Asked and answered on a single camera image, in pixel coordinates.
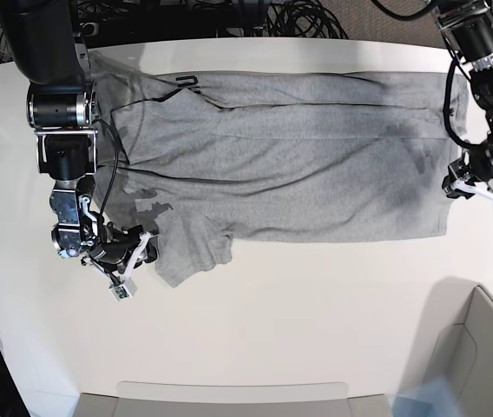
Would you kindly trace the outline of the black robot arm image-left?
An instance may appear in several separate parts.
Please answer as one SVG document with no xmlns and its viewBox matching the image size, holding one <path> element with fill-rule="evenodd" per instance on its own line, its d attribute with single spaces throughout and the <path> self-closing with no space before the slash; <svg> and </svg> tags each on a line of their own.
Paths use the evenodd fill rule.
<svg viewBox="0 0 493 417">
<path fill-rule="evenodd" d="M 26 116 L 35 131 L 37 164 L 54 180 L 52 241 L 63 258 L 81 257 L 114 285 L 154 261 L 153 234 L 129 231 L 93 211 L 97 171 L 95 85 L 88 51 L 68 1 L 0 1 L 0 23 L 12 59 L 30 82 Z"/>
</svg>

